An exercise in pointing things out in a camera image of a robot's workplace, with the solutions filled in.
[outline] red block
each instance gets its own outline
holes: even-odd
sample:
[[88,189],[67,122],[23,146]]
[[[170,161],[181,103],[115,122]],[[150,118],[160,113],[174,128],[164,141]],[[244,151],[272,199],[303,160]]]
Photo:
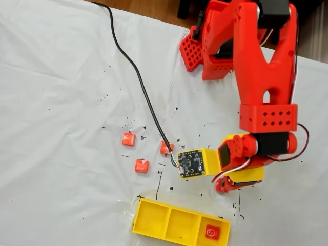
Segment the red block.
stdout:
[[[170,147],[173,150],[174,144],[170,143]],[[169,151],[168,147],[166,147],[164,141],[162,141],[160,144],[160,152],[161,152],[161,154],[169,154],[170,153],[170,151]]]
[[134,166],[134,170],[136,172],[140,172],[140,173],[147,173],[148,166],[149,166],[149,161],[137,159],[135,166]]
[[122,144],[134,146],[135,134],[132,132],[125,132],[122,140]]
[[220,227],[211,224],[206,225],[205,237],[213,240],[218,240],[220,236]]

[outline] black cable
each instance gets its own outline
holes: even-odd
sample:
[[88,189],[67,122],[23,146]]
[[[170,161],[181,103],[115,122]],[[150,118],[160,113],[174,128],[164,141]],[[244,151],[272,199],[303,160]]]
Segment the black cable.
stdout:
[[135,65],[135,63],[129,58],[129,56],[124,52],[124,50],[119,46],[119,44],[118,44],[118,42],[117,42],[116,35],[115,35],[115,32],[114,32],[113,14],[112,14],[111,9],[110,9],[108,6],[106,6],[106,5],[104,5],[104,4],[101,4],[101,3],[95,3],[95,2],[92,2],[92,3],[97,4],[97,5],[99,5],[99,6],[102,6],[102,7],[104,7],[104,8],[107,8],[107,10],[108,10],[108,12],[109,12],[109,15],[110,15],[110,19],[111,19],[111,29],[112,29],[112,35],[113,35],[113,39],[114,39],[114,41],[115,41],[115,44],[116,44],[118,50],[123,54],[123,56],[124,56],[124,57],[125,57],[130,63],[131,63],[131,65],[133,66],[135,72],[137,73],[137,76],[138,76],[138,79],[139,79],[139,81],[140,81],[140,85],[141,85],[141,88],[142,88],[143,94],[145,95],[145,98],[146,98],[146,101],[147,101],[148,107],[149,107],[149,109],[150,109],[150,113],[152,114],[152,117],[153,117],[153,119],[154,119],[154,121],[155,121],[155,124],[156,124],[158,130],[159,130],[159,133],[161,134],[161,136],[162,136],[162,138],[163,138],[163,140],[164,140],[164,143],[165,143],[166,147],[168,147],[169,151],[172,152],[172,149],[171,149],[170,143],[169,143],[168,139],[165,137],[165,134],[164,134],[162,128],[160,127],[160,124],[159,124],[159,122],[158,122],[158,120],[157,120],[157,117],[156,117],[156,115],[155,115],[155,112],[154,112],[153,106],[152,106],[152,104],[150,103],[150,100],[149,100],[149,97],[148,97],[147,91],[146,91],[146,89],[145,89],[144,82],[142,82],[142,78],[141,78],[141,75],[140,75],[140,73],[139,73],[139,70],[138,70],[137,66]]
[[289,160],[294,160],[296,159],[297,157],[299,157],[301,154],[303,154],[303,152],[306,150],[308,144],[309,144],[309,140],[310,140],[310,133],[308,131],[308,129],[301,123],[297,123],[299,126],[301,126],[305,132],[306,132],[306,142],[304,144],[304,147],[303,149],[301,150],[301,152],[299,152],[297,155],[294,155],[292,157],[289,157],[289,158],[285,158],[285,159],[276,159],[276,158],[273,158],[272,156],[267,156],[267,158],[269,158],[270,160],[273,160],[273,161],[278,161],[278,162],[282,162],[282,161],[289,161]]

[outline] black line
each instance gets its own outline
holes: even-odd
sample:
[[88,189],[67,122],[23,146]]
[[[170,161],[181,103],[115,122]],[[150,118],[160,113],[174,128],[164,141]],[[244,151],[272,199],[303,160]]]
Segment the black line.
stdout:
[[158,195],[158,190],[159,190],[159,186],[160,186],[160,180],[162,179],[162,173],[163,171],[158,171],[158,173],[160,173],[160,177],[159,177],[159,183],[158,183],[158,187],[157,187],[157,191],[156,191],[156,201],[157,201],[157,195]]
[[143,196],[140,196],[140,195],[138,195],[137,197],[139,197],[139,201],[140,201],[142,198],[144,198]]
[[240,193],[241,193],[241,189],[239,189],[239,211],[238,211],[238,215],[240,216]]

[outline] hole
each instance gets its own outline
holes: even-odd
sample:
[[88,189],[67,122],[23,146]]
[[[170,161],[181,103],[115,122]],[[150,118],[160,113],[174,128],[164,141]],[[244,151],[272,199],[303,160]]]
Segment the hole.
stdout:
[[263,102],[269,103],[270,102],[270,93],[269,91],[266,91],[263,95]]

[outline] yellow box compartment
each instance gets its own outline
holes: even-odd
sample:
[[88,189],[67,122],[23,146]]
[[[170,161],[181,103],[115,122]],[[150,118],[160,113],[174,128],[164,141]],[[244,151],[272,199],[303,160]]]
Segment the yellow box compartment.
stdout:
[[[205,237],[207,224],[220,227],[218,240]],[[142,198],[132,232],[186,246],[225,246],[229,230],[227,220]]]

